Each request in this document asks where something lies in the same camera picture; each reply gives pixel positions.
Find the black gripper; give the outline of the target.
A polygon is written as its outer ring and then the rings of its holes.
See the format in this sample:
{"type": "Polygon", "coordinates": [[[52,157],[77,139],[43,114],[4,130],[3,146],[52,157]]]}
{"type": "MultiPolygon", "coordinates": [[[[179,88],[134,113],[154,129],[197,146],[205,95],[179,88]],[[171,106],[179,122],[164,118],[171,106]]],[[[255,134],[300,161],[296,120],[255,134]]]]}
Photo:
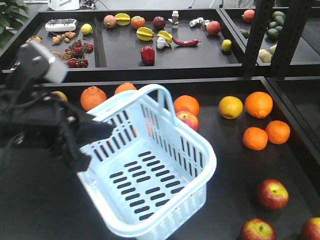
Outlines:
{"type": "Polygon", "coordinates": [[[48,146],[75,171],[85,171],[90,157],[80,152],[80,145],[109,138],[114,124],[93,121],[55,93],[33,91],[47,71],[44,66],[20,65],[7,76],[0,92],[0,132],[12,135],[12,141],[27,138],[34,145],[48,146]]]}

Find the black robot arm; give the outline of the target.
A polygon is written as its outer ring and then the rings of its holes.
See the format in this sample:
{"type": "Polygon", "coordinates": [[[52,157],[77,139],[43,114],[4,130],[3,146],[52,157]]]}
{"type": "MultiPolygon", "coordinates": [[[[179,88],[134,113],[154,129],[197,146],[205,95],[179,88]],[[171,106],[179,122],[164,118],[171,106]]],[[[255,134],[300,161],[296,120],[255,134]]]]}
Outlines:
{"type": "Polygon", "coordinates": [[[111,240],[76,174],[43,148],[15,148],[0,178],[2,240],[111,240]]]}

